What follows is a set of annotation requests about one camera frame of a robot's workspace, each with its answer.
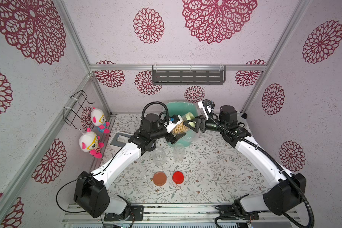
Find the green lid peanut jar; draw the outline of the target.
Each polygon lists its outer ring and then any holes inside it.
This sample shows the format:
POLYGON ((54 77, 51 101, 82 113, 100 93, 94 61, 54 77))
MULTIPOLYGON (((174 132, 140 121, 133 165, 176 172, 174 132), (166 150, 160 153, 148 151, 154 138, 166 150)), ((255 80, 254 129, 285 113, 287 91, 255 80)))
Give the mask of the green lid peanut jar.
POLYGON ((172 134, 174 136, 179 135, 179 134, 184 134, 187 133, 188 131, 190 131, 190 128, 184 125, 185 121, 189 121, 189 120, 193 120, 195 118, 195 116, 191 113, 188 112, 185 115, 182 116, 182 122, 180 124, 178 124, 173 130, 172 130, 172 134))

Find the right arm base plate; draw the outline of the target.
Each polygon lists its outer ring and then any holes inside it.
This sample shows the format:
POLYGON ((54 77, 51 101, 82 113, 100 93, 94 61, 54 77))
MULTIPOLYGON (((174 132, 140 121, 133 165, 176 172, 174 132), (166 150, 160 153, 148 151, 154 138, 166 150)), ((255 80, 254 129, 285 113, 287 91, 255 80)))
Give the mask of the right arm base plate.
POLYGON ((222 220, 258 220, 258 213, 245 212, 235 204, 217 205, 215 209, 218 210, 219 216, 222 220))

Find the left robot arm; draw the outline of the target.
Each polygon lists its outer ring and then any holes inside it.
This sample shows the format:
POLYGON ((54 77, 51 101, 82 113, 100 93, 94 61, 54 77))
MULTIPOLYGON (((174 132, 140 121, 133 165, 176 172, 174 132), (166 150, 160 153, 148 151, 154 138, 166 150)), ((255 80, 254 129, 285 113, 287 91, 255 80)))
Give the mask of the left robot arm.
POLYGON ((183 122, 180 115, 161 120, 156 114, 147 114, 141 120, 139 129, 129 138, 115 156, 91 173, 82 172, 77 179, 74 201, 93 218, 103 213, 123 214, 128 202, 121 197, 110 197, 108 189, 113 181, 144 153, 155 149, 158 139, 176 143, 182 134, 172 131, 183 122))

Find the brown jar lid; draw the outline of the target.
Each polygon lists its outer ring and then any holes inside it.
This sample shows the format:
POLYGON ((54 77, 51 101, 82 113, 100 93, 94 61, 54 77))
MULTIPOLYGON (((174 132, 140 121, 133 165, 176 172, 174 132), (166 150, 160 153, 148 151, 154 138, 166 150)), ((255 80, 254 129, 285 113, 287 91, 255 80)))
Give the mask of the brown jar lid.
POLYGON ((167 176, 164 172, 156 172, 153 176, 153 182, 156 186, 163 186, 167 182, 167 176))

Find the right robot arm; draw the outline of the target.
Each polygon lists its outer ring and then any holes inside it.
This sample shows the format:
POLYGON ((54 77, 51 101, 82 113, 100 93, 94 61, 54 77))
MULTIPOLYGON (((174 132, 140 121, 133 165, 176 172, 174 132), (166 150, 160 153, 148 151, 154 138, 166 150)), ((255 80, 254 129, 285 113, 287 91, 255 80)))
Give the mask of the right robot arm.
POLYGON ((270 211, 275 215, 283 215, 303 202, 302 197, 283 173, 287 173, 302 192, 306 187, 305 177, 293 174, 263 154, 251 133, 238 121, 238 112, 234 107, 223 105, 219 115, 215 115, 211 108, 208 110, 210 117, 186 115, 184 126, 196 133, 219 132, 227 143, 242 153, 260 171, 270 186, 270 190, 265 193, 247 195, 235 200, 234 207, 237 213, 270 211))

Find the glass peanut jar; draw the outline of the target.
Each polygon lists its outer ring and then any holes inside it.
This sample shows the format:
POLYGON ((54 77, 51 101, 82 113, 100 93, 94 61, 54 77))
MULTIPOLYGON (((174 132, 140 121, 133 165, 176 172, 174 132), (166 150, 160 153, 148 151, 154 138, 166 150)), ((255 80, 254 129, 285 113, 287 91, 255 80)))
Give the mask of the glass peanut jar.
POLYGON ((156 165, 160 166, 166 162, 166 152, 162 148, 156 148, 153 151, 153 161, 156 165))

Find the red lid peanut jar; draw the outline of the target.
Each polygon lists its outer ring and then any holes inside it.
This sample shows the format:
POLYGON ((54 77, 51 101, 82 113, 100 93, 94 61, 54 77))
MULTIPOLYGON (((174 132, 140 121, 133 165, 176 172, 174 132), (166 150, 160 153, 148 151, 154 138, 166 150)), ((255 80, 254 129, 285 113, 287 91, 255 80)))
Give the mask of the red lid peanut jar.
POLYGON ((180 162, 184 159, 185 147, 182 143, 177 143, 173 149, 174 160, 180 162))

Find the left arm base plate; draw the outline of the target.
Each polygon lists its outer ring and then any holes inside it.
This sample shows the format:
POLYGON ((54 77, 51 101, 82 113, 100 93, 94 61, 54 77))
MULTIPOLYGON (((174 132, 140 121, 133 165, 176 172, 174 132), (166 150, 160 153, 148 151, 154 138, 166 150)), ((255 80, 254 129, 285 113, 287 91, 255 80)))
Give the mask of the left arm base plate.
POLYGON ((120 214, 106 213, 104 221, 118 222, 118 221, 142 221, 144 214, 144 206, 131 205, 127 206, 125 210, 120 214))

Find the red jar lid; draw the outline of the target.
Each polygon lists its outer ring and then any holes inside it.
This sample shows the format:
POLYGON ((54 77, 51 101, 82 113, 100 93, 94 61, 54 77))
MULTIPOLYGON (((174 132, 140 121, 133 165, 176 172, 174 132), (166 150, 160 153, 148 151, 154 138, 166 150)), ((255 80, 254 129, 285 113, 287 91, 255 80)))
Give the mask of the red jar lid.
POLYGON ((176 172, 173 174, 172 179, 173 179, 173 182, 174 182, 175 184, 181 184, 181 183, 184 182, 184 175, 183 175, 182 172, 176 171, 176 172))

